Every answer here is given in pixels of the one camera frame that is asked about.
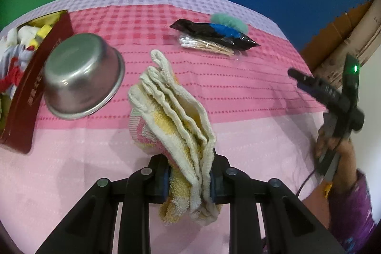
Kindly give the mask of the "purple sleeve forearm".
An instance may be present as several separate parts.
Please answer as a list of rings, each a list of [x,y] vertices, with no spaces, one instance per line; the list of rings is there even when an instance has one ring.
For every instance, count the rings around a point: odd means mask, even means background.
[[[366,176],[360,170],[356,172],[356,182],[349,191],[338,193],[332,189],[329,192],[328,203],[330,233],[346,253],[364,253],[367,246],[375,248],[371,241],[378,225],[373,219]]]

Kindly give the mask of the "person right hand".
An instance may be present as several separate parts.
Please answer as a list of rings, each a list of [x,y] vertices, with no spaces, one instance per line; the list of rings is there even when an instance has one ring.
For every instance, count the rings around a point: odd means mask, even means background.
[[[333,137],[333,125],[323,125],[315,145],[315,168],[325,182],[349,186],[356,180],[356,158],[350,138]]]

